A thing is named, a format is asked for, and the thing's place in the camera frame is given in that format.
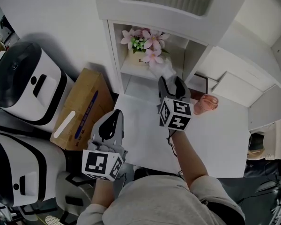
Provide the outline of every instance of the cabinet door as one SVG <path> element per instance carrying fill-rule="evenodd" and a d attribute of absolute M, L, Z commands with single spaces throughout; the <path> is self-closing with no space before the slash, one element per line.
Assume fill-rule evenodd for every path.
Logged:
<path fill-rule="evenodd" d="M 96 0 L 100 19 L 140 23 L 216 45 L 244 0 Z"/>

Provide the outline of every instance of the blue tape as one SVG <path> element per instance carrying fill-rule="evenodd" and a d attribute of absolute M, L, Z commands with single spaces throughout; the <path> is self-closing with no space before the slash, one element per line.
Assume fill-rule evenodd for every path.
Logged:
<path fill-rule="evenodd" d="M 80 135 L 80 133 L 81 133 L 81 131 L 82 131 L 82 128 L 83 128 L 83 126 L 84 126 L 84 124 L 85 124 L 85 121 L 86 121 L 86 119 L 88 118 L 89 113 L 90 113 L 90 110 L 92 109 L 92 107 L 93 107 L 93 105 L 94 105 L 95 100 L 97 99 L 97 97 L 98 97 L 98 91 L 95 92 L 95 94 L 94 94 L 94 96 L 93 96 L 93 98 L 92 98 L 92 100 L 91 100 L 91 102 L 90 102 L 88 108 L 86 109 L 86 112 L 85 112 L 85 114 L 84 114 L 84 116 L 83 116 L 83 118 L 82 118 L 82 120 L 81 120 L 81 123 L 80 123 L 80 125 L 79 125 L 79 127 L 78 127 L 78 129 L 77 129 L 77 131 L 76 131 L 76 133 L 75 133 L 75 137 L 74 137 L 75 139 L 77 139 L 77 138 L 79 137 L 79 135 Z"/>

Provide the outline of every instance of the pink flower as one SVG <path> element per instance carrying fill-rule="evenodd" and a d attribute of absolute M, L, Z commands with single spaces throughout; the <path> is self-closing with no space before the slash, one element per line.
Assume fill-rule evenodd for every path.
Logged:
<path fill-rule="evenodd" d="M 146 50 L 146 56 L 142 58 L 143 62 L 149 62 L 150 66 L 154 66 L 157 63 L 163 63 L 163 59 L 158 57 L 161 54 L 161 50 L 152 51 L 151 49 Z"/>
<path fill-rule="evenodd" d="M 134 36 L 139 36 L 141 34 L 141 30 L 134 31 L 133 29 L 130 29 L 129 32 L 123 30 L 122 33 L 124 37 L 121 40 L 121 44 L 128 44 L 128 49 L 130 50 L 132 48 Z"/>
<path fill-rule="evenodd" d="M 150 33 L 147 30 L 143 30 L 142 34 L 144 36 L 144 38 L 147 39 L 147 41 L 144 44 L 144 48 L 147 49 L 150 46 L 152 46 L 155 50 L 159 50 L 161 48 L 164 48 L 165 46 L 165 40 L 169 38 L 169 34 L 168 33 L 164 33 L 161 35 L 162 32 L 160 31 L 156 31 L 156 30 L 152 30 L 150 29 Z"/>

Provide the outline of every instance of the pink cup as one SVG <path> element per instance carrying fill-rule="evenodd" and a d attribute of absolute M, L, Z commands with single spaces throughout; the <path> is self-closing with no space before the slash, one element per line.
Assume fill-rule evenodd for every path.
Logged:
<path fill-rule="evenodd" d="M 193 113 L 200 115 L 202 113 L 208 112 L 210 110 L 215 110 L 219 104 L 219 100 L 212 95 L 205 94 L 200 100 L 194 105 Z"/>

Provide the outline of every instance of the gray t-shirt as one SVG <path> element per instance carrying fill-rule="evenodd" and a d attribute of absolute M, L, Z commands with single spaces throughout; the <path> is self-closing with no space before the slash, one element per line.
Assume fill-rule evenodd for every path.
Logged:
<path fill-rule="evenodd" d="M 179 177 L 155 175 L 128 183 L 109 208 L 91 204 L 77 225 L 225 225 L 207 202 L 226 205 L 244 218 L 216 178 L 200 177 L 188 188 Z"/>

